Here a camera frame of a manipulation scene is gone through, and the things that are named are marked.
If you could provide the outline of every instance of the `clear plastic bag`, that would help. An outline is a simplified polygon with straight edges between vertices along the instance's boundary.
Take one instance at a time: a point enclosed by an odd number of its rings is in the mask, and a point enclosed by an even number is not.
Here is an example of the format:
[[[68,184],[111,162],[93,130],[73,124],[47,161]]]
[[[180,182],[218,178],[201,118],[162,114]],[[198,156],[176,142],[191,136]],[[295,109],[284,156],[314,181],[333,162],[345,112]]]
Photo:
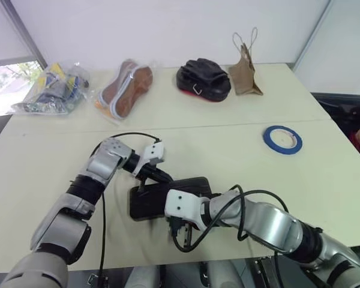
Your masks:
[[[54,63],[38,77],[25,99],[11,106],[14,114],[63,115],[80,103],[89,73],[78,64]]]
[[[135,102],[147,93],[153,82],[152,65],[125,60],[109,84],[91,91],[88,100],[115,123],[126,118]]]

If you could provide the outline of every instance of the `black bag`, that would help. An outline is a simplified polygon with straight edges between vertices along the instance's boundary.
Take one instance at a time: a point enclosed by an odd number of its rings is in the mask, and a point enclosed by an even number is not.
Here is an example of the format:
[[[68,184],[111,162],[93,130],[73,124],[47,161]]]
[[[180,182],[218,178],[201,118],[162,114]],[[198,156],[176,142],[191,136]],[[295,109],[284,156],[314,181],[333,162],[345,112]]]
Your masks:
[[[180,90],[201,96],[209,101],[220,102],[230,91],[228,75],[218,64],[207,59],[189,60],[176,74]]]

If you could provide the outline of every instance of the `blue tape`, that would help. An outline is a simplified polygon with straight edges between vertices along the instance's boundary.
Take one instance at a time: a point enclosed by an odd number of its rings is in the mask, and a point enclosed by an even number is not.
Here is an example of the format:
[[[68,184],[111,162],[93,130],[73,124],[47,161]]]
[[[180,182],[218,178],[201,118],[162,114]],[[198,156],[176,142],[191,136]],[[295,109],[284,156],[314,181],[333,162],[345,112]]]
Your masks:
[[[282,146],[278,146],[271,139],[271,133],[274,130],[284,130],[284,131],[291,133],[294,136],[294,138],[296,139],[296,145],[292,148],[285,148]],[[275,125],[275,126],[268,127],[263,134],[263,140],[272,150],[279,152],[281,154],[285,154],[285,155],[295,154],[295,153],[299,152],[300,149],[302,148],[302,139],[299,136],[299,134],[294,132],[291,128],[288,128],[285,126]]]

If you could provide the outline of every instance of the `silver robot arm segment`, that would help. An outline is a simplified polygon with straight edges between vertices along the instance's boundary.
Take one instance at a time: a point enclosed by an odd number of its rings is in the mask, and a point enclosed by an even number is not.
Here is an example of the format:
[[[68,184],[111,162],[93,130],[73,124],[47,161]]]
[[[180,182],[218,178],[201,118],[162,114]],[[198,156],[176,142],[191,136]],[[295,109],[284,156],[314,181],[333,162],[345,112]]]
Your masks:
[[[207,199],[170,190],[165,214],[190,221],[203,231],[223,206],[238,195],[238,191],[230,190]],[[303,270],[331,287],[358,287],[360,260],[349,247],[270,203],[254,202],[246,197],[244,200],[243,230],[252,239],[296,261]],[[237,200],[221,215],[218,223],[238,228],[240,219],[241,201]]]
[[[8,273],[0,288],[67,286],[67,265],[82,255],[91,234],[86,223],[116,170],[123,168],[140,180],[169,182],[171,177],[156,164],[163,161],[161,142],[148,146],[140,157],[116,138],[104,140],[37,227],[32,253]]]

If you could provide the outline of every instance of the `black cable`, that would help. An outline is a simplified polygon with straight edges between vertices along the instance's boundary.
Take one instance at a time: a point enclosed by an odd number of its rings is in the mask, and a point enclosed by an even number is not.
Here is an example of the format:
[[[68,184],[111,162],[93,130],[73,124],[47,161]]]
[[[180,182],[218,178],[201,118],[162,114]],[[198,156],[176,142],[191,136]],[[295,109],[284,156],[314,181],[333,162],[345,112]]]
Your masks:
[[[277,277],[280,288],[284,288],[283,280],[281,279],[281,274],[280,274],[280,267],[278,265],[278,253],[277,253],[277,251],[275,251],[274,256],[275,256],[274,261],[275,261],[276,277]]]
[[[140,180],[140,185],[137,189],[137,193],[138,193],[139,197],[142,197],[149,192],[149,191],[145,191],[145,182],[146,182],[146,177],[144,177],[143,179]]]
[[[100,267],[98,269],[98,278],[97,278],[98,288],[102,288],[103,286],[103,266],[104,266],[104,256],[106,252],[106,201],[104,198],[104,192],[102,192],[101,194],[101,199],[103,201],[103,238],[101,243]]]
[[[244,193],[240,185],[235,185],[230,190],[234,190],[236,188],[239,190],[240,195]],[[243,241],[248,238],[248,234],[244,234],[244,235],[242,234],[244,231],[244,220],[245,220],[245,200],[243,196],[240,197],[240,205],[241,205],[241,209],[240,209],[240,223],[238,228],[238,241]]]
[[[141,132],[125,132],[125,133],[120,133],[120,134],[116,134],[116,135],[113,135],[113,136],[110,136],[109,138],[117,138],[119,136],[125,136],[125,135],[142,135],[142,136],[146,136],[146,137],[149,137],[149,138],[152,138],[152,139],[155,139],[155,142],[160,142],[160,139],[155,137],[155,136],[152,136],[150,134],[147,134],[147,133],[141,133]],[[96,150],[100,147],[101,145],[101,142],[95,147],[95,149],[92,151],[91,153],[91,156],[95,154]]]
[[[235,185],[233,186],[230,190],[234,190],[234,189],[238,189],[239,190],[239,195],[237,195],[236,197],[232,198],[229,202],[227,202],[218,212],[218,214],[215,216],[215,218],[210,222],[210,224],[207,226],[207,228],[204,230],[204,232],[198,237],[198,239],[194,242],[194,244],[190,244],[187,247],[182,247],[180,246],[177,237],[174,235],[173,238],[173,242],[175,244],[175,246],[177,247],[177,249],[179,249],[182,252],[191,252],[192,250],[194,250],[199,244],[200,242],[205,238],[205,236],[209,233],[209,231],[213,228],[213,226],[216,224],[216,222],[220,219],[220,217],[222,216],[222,214],[228,209],[229,206],[231,206],[236,200],[240,199],[241,200],[241,215],[240,215],[240,223],[239,223],[239,232],[238,232],[238,240],[242,241],[245,238],[248,237],[248,234],[245,234],[243,236],[242,235],[242,231],[244,228],[244,217],[245,217],[245,201],[244,201],[244,197],[251,195],[251,194],[267,194],[272,196],[273,198],[277,199],[279,201],[279,203],[282,205],[284,211],[289,212],[287,205],[284,203],[284,201],[277,196],[276,194],[270,192],[270,191],[266,191],[266,190],[251,190],[251,191],[247,191],[247,192],[243,192],[242,188],[240,185]],[[283,284],[283,280],[281,279],[281,274],[280,274],[280,267],[278,264],[278,254],[275,251],[275,257],[274,257],[274,261],[275,261],[275,270],[276,270],[276,276],[277,276],[277,280],[279,282],[280,288],[284,288],[284,284]]]
[[[269,192],[269,191],[266,191],[266,190],[251,190],[251,191],[244,192],[244,193],[239,194],[236,197],[232,198],[231,200],[229,200],[220,209],[220,211],[217,213],[215,218],[210,222],[210,224],[207,226],[207,228],[203,231],[203,233],[196,239],[196,241],[192,245],[189,245],[189,247],[187,247],[187,248],[181,247],[179,242],[177,241],[176,236],[173,235],[173,237],[172,237],[173,242],[175,243],[175,246],[177,247],[177,249],[179,249],[180,251],[185,252],[185,253],[193,251],[200,244],[200,242],[205,238],[205,236],[209,233],[209,231],[215,226],[217,221],[220,219],[221,215],[228,209],[228,207],[230,205],[232,205],[238,199],[244,198],[245,196],[252,195],[252,194],[267,194],[267,195],[270,195],[270,196],[276,198],[280,202],[280,204],[283,206],[284,210],[287,211],[287,206],[285,205],[284,201],[280,197],[278,197],[276,194],[274,194],[272,192]]]
[[[155,139],[155,143],[160,141],[160,139],[155,137],[155,136],[152,136],[152,135],[146,134],[146,133],[141,133],[141,132],[120,133],[120,134],[117,134],[117,135],[113,135],[110,138],[117,138],[119,136],[124,136],[124,135],[142,135],[142,136],[146,136],[146,137],[150,137],[152,139]],[[95,154],[95,152],[100,147],[100,145],[101,145],[101,142],[92,151],[91,156],[93,156]],[[101,194],[101,199],[103,201],[103,235],[102,235],[102,240],[101,240],[100,267],[98,269],[98,281],[97,281],[97,287],[98,288],[102,288],[102,286],[103,286],[103,266],[104,266],[104,256],[105,256],[105,251],[106,251],[106,201],[105,201],[105,198],[104,198],[104,192],[102,192],[102,194]]]

